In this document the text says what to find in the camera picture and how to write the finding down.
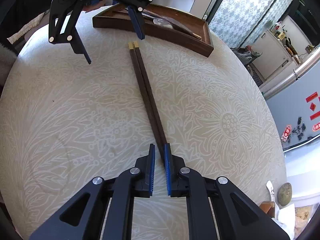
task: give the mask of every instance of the red sticker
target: red sticker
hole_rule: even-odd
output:
[[[316,112],[315,114],[313,114],[312,116],[310,116],[310,120],[316,119],[317,117],[320,116],[320,111]]]
[[[285,130],[284,130],[284,132],[283,132],[283,134],[282,134],[282,136],[281,136],[281,140],[283,141],[283,142],[286,142],[287,141],[287,139],[288,139],[288,136],[289,136],[289,133],[290,133],[290,131],[291,131],[291,125],[289,124],[289,125],[287,125],[287,127],[285,128]]]
[[[310,109],[314,111],[316,109],[316,105],[314,103],[311,103]]]
[[[309,103],[311,100],[315,99],[318,96],[318,92],[313,93],[311,96],[306,98],[307,103]]]
[[[315,125],[313,126],[313,128],[312,128],[312,131],[313,131],[313,132],[316,132],[316,131],[318,131],[318,130],[320,130],[320,122],[317,123],[317,124],[315,124]]]

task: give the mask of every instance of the leaf pattern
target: leaf pattern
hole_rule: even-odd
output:
[[[45,26],[25,45],[0,100],[0,188],[24,239],[95,176],[118,176],[155,143],[128,42],[135,33],[77,23],[92,64]],[[209,58],[153,37],[140,41],[160,118],[175,155],[227,176],[257,204],[286,182],[281,143],[253,79],[212,34]],[[132,239],[188,239],[184,198],[166,195],[156,153],[154,193],[136,199]]]

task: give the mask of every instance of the silver screw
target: silver screw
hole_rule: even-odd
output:
[[[183,167],[180,169],[180,172],[183,174],[188,174],[190,172],[190,169],[188,167]]]
[[[131,174],[138,174],[139,172],[140,172],[139,168],[134,167],[130,169]]]
[[[218,179],[218,182],[219,182],[220,184],[227,184],[228,179],[225,178],[225,177],[220,177],[220,178]]]
[[[92,180],[92,183],[95,184],[95,185],[101,184],[101,182],[102,182],[102,178],[101,177],[95,177]]]

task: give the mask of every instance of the white cabinet door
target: white cabinet door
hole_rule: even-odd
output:
[[[286,60],[291,61],[281,46],[282,44],[270,32],[264,32],[253,44],[253,51],[262,52],[262,55],[255,59],[253,64],[264,79],[267,79]]]

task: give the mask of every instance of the wooden tray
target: wooden tray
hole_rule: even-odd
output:
[[[125,5],[118,3],[100,12],[92,18],[93,27],[113,28],[134,32],[130,17],[127,15],[127,11],[124,8]],[[144,19],[145,24],[143,26],[146,35],[181,45],[205,57],[210,56],[211,52],[213,51],[213,44],[209,26],[206,21],[194,17],[191,14],[161,5],[149,4],[146,9],[158,15],[171,17],[179,21],[188,27],[193,33],[201,36],[201,39],[199,40],[194,36],[175,29],[171,30],[159,25],[155,25],[151,19],[147,18]]]

